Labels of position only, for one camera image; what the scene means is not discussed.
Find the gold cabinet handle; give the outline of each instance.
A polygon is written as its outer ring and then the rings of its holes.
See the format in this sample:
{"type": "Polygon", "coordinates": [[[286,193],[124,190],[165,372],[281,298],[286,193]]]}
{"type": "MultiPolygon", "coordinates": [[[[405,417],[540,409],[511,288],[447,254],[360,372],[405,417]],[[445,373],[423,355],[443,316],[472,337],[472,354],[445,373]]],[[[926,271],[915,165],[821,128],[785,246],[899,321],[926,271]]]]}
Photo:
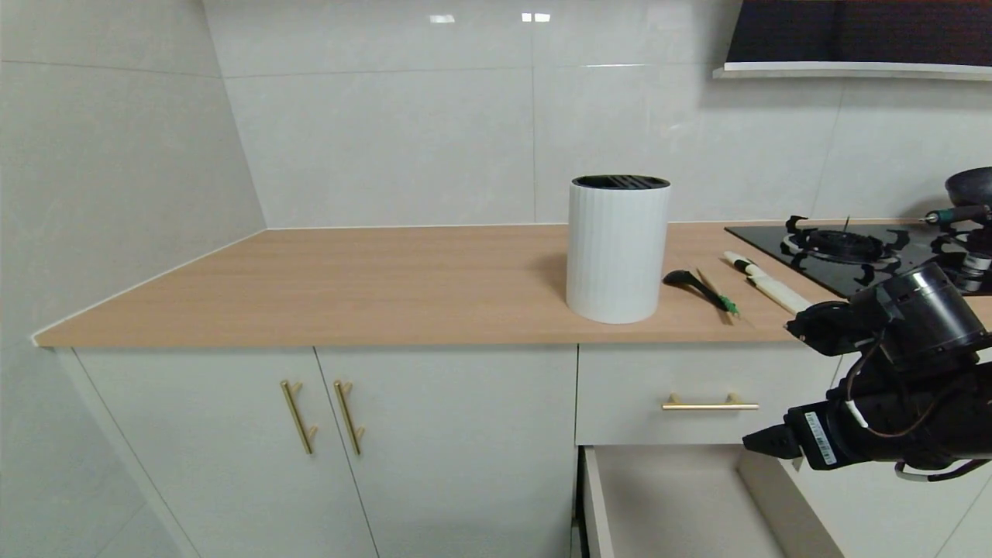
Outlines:
{"type": "Polygon", "coordinates": [[[664,411],[757,411],[758,403],[741,403],[736,393],[727,395],[725,403],[682,403],[677,393],[669,396],[668,403],[662,403],[664,411]]]}
{"type": "Polygon", "coordinates": [[[316,434],[316,425],[310,427],[309,430],[304,428],[304,421],[300,420],[300,410],[297,409],[297,401],[294,396],[303,387],[302,382],[294,383],[290,385],[285,379],[279,382],[279,385],[283,388],[283,395],[286,396],[286,404],[290,406],[290,414],[293,415],[293,422],[297,425],[297,432],[300,433],[300,440],[304,443],[304,452],[307,455],[313,455],[313,446],[310,445],[310,440],[313,439],[313,435],[316,434]]]}
{"type": "Polygon", "coordinates": [[[355,423],[351,420],[351,412],[348,411],[348,401],[344,398],[351,391],[351,382],[341,383],[334,380],[334,391],[337,393],[337,402],[341,404],[341,414],[344,415],[344,426],[348,429],[348,437],[351,438],[351,446],[355,449],[355,455],[362,455],[362,447],[359,442],[362,434],[365,434],[365,427],[359,426],[355,430],[355,423]]]}

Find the black pan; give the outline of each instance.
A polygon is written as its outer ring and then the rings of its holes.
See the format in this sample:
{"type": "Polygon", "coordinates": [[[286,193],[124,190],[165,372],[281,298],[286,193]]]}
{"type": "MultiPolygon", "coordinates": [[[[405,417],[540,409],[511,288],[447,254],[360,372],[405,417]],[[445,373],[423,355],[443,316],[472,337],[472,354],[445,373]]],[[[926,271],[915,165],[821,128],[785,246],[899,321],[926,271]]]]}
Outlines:
{"type": "Polygon", "coordinates": [[[992,206],[992,167],[957,173],[943,185],[957,207],[992,206]]]}

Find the range hood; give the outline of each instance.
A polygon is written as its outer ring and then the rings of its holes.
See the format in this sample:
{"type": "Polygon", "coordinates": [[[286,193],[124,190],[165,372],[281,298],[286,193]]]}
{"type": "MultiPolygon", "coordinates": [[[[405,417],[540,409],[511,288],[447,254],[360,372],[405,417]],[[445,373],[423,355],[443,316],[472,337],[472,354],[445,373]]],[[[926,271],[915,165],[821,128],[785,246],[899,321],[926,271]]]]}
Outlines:
{"type": "Polygon", "coordinates": [[[986,0],[744,0],[713,77],[992,81],[986,0]]]}

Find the kitchen counter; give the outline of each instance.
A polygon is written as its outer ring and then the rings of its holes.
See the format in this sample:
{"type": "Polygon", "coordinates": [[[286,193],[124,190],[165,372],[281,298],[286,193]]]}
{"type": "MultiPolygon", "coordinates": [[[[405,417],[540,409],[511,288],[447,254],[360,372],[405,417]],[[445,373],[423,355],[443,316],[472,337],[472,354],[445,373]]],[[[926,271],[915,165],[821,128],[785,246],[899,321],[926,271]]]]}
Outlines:
{"type": "MultiPolygon", "coordinates": [[[[720,255],[733,250],[811,302],[831,293],[723,230],[673,223],[666,271],[701,268],[741,312],[662,287],[658,312],[611,326],[564,302],[567,227],[266,230],[35,337],[41,347],[299,347],[776,342],[788,312],[720,255]]],[[[992,300],[978,299],[979,317],[992,300]]]]}

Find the open drawer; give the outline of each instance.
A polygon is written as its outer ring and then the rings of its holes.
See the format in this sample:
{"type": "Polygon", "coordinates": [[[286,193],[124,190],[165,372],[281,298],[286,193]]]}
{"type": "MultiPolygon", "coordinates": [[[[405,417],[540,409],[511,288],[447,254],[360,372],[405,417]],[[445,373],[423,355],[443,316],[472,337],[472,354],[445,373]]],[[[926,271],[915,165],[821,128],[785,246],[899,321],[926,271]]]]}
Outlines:
{"type": "Polygon", "coordinates": [[[741,446],[585,447],[592,558],[840,558],[788,462],[741,446]]]}

